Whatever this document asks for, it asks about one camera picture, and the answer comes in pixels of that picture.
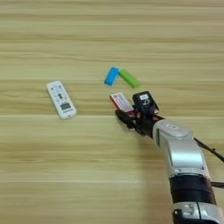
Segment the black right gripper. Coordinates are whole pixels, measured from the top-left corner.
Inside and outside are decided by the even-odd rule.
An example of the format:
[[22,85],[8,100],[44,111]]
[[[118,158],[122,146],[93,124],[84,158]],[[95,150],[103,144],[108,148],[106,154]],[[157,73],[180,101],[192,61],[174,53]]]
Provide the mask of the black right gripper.
[[115,111],[118,119],[123,122],[129,130],[135,130],[141,136],[153,136],[153,127],[154,125],[163,120],[163,117],[160,116],[159,111],[155,109],[149,113],[143,113],[140,111],[135,112],[135,116],[132,117],[127,115],[124,111],[117,109]]

